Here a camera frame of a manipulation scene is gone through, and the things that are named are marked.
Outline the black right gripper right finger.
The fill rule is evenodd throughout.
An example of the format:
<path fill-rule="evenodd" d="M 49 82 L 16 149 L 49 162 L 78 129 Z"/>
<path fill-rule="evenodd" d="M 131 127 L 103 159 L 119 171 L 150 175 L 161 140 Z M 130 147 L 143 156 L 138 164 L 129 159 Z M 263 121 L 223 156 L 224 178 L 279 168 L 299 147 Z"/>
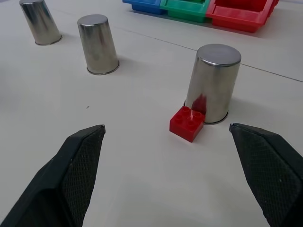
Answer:
<path fill-rule="evenodd" d="M 279 134 L 240 123 L 229 131 L 246 181 L 271 227 L 303 227 L 303 157 Z"/>

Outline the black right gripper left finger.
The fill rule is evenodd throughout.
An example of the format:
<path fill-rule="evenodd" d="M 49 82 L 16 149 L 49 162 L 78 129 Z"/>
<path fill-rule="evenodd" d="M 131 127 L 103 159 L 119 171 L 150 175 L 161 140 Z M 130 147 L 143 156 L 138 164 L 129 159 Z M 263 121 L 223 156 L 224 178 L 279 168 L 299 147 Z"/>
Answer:
<path fill-rule="evenodd" d="M 97 176 L 104 125 L 69 136 L 34 176 L 0 227 L 82 227 Z"/>

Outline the red toy building brick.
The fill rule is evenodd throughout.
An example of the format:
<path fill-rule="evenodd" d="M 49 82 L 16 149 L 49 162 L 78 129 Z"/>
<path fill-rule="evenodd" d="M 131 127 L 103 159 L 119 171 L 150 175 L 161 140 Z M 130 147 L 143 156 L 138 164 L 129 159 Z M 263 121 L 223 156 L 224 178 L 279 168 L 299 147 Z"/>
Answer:
<path fill-rule="evenodd" d="M 169 122 L 169 131 L 193 142 L 204 126 L 205 115 L 187 106 L 181 107 Z"/>

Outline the red plastic bin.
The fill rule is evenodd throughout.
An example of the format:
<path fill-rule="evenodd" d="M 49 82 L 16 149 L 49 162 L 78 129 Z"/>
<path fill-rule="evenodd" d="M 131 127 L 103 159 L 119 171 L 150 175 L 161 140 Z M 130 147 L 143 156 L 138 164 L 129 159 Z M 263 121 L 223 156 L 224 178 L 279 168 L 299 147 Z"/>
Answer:
<path fill-rule="evenodd" d="M 206 16 L 214 26 L 254 33 L 266 24 L 279 0 L 210 0 Z"/>

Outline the stainless steel cup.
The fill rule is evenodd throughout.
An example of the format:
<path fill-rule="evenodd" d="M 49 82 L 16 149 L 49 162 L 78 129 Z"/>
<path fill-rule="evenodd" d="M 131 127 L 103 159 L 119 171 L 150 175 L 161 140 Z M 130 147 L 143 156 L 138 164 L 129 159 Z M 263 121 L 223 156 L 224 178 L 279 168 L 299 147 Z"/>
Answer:
<path fill-rule="evenodd" d="M 94 75 L 106 75 L 118 69 L 120 62 L 108 18 L 101 14 L 86 15 L 77 25 L 87 70 Z"/>
<path fill-rule="evenodd" d="M 228 115 L 241 54 L 224 44 L 207 44 L 196 52 L 184 106 L 205 115 L 205 123 L 216 124 Z"/>
<path fill-rule="evenodd" d="M 45 0 L 20 0 L 19 5 L 37 45 L 51 45 L 62 39 Z"/>

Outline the blue plastic bin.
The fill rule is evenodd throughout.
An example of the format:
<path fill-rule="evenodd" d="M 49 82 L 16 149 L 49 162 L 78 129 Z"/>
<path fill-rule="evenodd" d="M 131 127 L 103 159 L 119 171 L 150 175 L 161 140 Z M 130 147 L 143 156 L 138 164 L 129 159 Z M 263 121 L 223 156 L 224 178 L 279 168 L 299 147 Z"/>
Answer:
<path fill-rule="evenodd" d="M 163 15 L 167 11 L 160 8 L 161 0 L 122 0 L 123 3 L 131 4 L 132 10 Z"/>

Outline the green plastic bin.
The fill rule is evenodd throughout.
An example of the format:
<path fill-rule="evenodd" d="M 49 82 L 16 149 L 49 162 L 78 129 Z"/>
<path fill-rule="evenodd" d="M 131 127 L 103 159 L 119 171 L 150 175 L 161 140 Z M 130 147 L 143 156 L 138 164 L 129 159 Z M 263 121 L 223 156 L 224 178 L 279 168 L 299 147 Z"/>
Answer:
<path fill-rule="evenodd" d="M 160 9 L 169 17 L 203 23 L 210 0 L 161 0 Z"/>

